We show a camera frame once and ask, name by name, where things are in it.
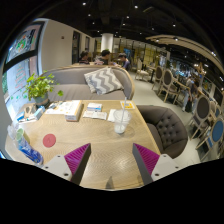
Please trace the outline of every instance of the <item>chair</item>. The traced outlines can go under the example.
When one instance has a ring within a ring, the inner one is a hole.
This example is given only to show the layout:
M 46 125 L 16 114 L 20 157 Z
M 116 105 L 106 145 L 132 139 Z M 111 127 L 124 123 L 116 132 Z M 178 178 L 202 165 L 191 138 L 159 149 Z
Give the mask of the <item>chair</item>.
M 133 63 L 133 58 L 131 59 L 131 71 L 136 71 L 137 72 L 137 65 Z
M 218 117 L 222 113 L 221 111 L 221 107 L 219 105 L 216 105 L 215 116 Z
M 221 117 L 218 117 L 212 127 L 211 131 L 208 131 L 205 138 L 199 142 L 196 149 L 206 142 L 208 146 L 208 152 L 202 157 L 201 161 L 208 155 L 208 153 L 214 148 L 214 146 L 223 138 L 224 123 Z
M 164 75 L 162 77 L 163 77 L 163 84 L 162 84 L 162 87 L 160 88 L 158 96 L 160 95 L 162 90 L 166 91 L 166 97 L 164 99 L 164 103 L 165 103 L 168 94 L 176 95 L 176 97 L 173 101 L 173 104 L 175 104 L 180 91 L 177 92 L 175 89 L 175 86 L 172 85 L 173 84 L 173 75 L 172 75 L 171 71 L 169 69 L 166 69 L 164 71 Z
M 150 76 L 148 72 L 142 70 L 142 62 L 140 59 L 138 59 L 136 76 L 142 76 L 142 80 L 143 80 L 143 76 L 145 75 Z
M 208 123 L 206 122 L 206 119 L 210 115 L 210 110 L 211 110 L 211 104 L 209 99 L 206 96 L 201 95 L 198 98 L 195 112 L 189 121 L 189 124 L 194 122 L 194 124 L 197 127 L 196 131 L 194 132 L 190 140 L 192 140 L 192 138 L 196 135 L 198 130 L 203 130 L 203 132 L 199 135 L 199 137 L 205 133 L 205 131 L 209 127 Z
M 159 83 L 159 87 L 160 87 L 160 84 L 161 84 L 161 81 L 162 81 L 162 76 L 163 76 L 163 69 L 160 66 L 157 66 L 155 73 L 156 73 L 156 77 L 155 77 L 155 82 L 152 86 L 152 89 L 154 88 L 156 82 Z
M 186 128 L 169 108 L 149 105 L 137 106 L 161 154 L 178 157 L 188 141 Z

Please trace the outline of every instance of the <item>poster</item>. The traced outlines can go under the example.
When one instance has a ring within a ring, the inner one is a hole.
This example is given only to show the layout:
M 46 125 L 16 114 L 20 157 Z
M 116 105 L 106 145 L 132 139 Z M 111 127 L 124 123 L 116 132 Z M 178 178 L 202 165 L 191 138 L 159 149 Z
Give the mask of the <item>poster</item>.
M 15 57 L 24 54 L 26 52 L 36 49 L 37 35 L 39 33 L 41 25 L 28 26 L 14 41 L 12 47 L 9 49 L 6 63 L 14 59 Z

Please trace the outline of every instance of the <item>floor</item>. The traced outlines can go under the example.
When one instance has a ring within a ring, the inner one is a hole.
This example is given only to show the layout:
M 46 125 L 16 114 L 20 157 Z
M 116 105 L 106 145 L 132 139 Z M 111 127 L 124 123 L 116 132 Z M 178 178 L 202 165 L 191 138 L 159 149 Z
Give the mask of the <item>floor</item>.
M 135 102 L 136 105 L 154 105 L 154 106 L 167 107 L 173 110 L 179 116 L 184 125 L 186 125 L 189 122 L 192 116 L 191 113 L 183 112 L 180 105 L 173 105 L 168 100 L 166 101 L 166 103 L 164 103 L 163 95 L 160 95 L 160 97 L 157 96 L 158 84 L 156 84 L 152 90 L 153 84 L 147 81 L 141 81 L 135 79 L 136 73 L 134 72 L 129 72 L 129 74 L 131 75 L 135 83 L 135 93 L 133 101 Z M 150 80 L 151 77 L 144 77 L 144 79 Z M 175 158 L 174 161 L 182 168 L 200 163 L 198 152 L 197 150 L 195 150 L 195 147 L 198 143 L 199 143 L 198 138 L 192 139 L 191 141 L 188 139 L 188 143 L 186 145 L 185 150 L 180 156 Z

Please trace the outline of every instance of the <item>white column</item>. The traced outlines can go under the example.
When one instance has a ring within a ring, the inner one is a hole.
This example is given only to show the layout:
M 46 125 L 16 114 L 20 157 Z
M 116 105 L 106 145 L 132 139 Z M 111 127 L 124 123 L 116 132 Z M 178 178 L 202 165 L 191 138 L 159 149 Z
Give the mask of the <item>white column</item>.
M 113 50 L 113 34 L 103 33 L 101 42 L 101 51 L 109 49 L 110 52 Z

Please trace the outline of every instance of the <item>light wood tabletop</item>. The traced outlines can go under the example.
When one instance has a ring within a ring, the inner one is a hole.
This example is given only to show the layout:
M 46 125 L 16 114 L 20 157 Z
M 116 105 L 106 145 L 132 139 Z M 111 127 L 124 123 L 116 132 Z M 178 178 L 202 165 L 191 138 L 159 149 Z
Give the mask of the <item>light wood tabletop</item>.
M 136 105 L 132 101 L 135 109 L 128 110 L 132 119 L 125 132 L 117 134 L 113 122 L 83 118 L 90 102 L 101 103 L 102 112 L 107 112 L 107 119 L 110 109 L 122 109 L 119 100 L 83 100 L 84 107 L 78 122 L 67 122 L 61 114 L 43 114 L 38 121 L 20 126 L 29 136 L 31 146 L 42 154 L 44 164 L 57 154 L 66 155 L 80 146 L 91 143 L 91 155 L 80 183 L 82 187 L 119 190 L 143 186 L 140 171 L 132 154 L 133 143 L 142 145 L 158 155 L 160 151 Z M 43 138 L 47 134 L 56 136 L 56 144 L 51 148 L 43 145 Z M 9 137 L 6 141 L 6 151 L 16 161 L 32 164 L 13 146 Z

